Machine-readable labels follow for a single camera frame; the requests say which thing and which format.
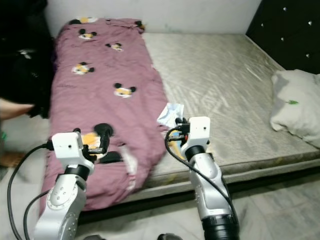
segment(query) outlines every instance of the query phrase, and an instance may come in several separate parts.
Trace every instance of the person's hand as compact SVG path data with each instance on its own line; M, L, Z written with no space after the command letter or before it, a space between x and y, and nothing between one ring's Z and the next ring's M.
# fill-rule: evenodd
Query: person's hand
M0 120L12 119L26 114L33 107L32 104L19 104L0 98Z

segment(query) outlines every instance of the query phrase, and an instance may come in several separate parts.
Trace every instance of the white wall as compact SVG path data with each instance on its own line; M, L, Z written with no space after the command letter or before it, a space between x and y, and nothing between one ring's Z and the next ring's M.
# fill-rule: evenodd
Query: white wall
M55 37L76 17L135 18L152 33L244 34L261 0L48 0Z

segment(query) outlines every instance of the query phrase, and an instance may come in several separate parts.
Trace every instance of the cartoon print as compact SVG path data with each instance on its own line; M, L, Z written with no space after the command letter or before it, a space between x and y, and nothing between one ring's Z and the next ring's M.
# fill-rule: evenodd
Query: cartoon print
M82 142L84 145L88 145L89 149L96 149L101 147L100 139L106 134L106 130L110 128L107 123L100 123L93 127L93 132L89 132L82 135ZM96 154L96 158L100 164L110 164L116 162L122 162L122 157L117 151L107 151L105 154Z
M118 52L122 52L123 51L122 44L118 43L118 42L113 44L113 45L107 43L106 46L109 47L109 48L112 48L112 49L114 49L114 50L116 50Z
M69 22L69 24L90 24L90 23L94 23L98 20L98 18L96 17L80 17L80 18L76 18L73 19Z
M97 33L95 31L93 32L87 32L84 28L79 30L79 38L81 39L85 39L85 40L90 40L92 39L94 36L97 36Z
M80 62L79 64L77 64L76 66L74 66L72 68L72 72L74 74L78 74L78 75L84 75L87 73L93 73L95 71L94 67L88 67L88 64L86 62Z
M144 24L142 24L142 21L135 21L134 22L138 28L145 30L146 26Z
M134 93L137 90L137 88L134 86L130 88L122 87L121 83L114 84L114 87L115 87L114 95L123 99L131 98L132 93Z

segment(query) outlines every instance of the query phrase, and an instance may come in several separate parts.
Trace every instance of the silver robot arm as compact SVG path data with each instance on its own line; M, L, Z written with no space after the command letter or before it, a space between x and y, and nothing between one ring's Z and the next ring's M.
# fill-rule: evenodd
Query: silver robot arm
M64 167L49 191L43 214L35 226L33 240L73 240L79 214L86 204L86 180L94 172L95 154L107 152L112 128L106 124L100 148L83 145L80 130L52 137L54 153Z
M181 155L218 188L214 188L193 170L189 171L205 240L239 240L238 217L221 169L212 154L206 152L210 136L210 118L201 116L191 117L189 122L180 120L175 129L179 131L180 136L173 137L173 141L182 140Z

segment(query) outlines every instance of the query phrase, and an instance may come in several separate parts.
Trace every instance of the white paper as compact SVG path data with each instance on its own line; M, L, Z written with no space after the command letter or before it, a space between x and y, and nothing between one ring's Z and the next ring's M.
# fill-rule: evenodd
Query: white paper
M184 107L180 103L168 102L156 121L161 125L174 128L176 126L176 118L183 118Z

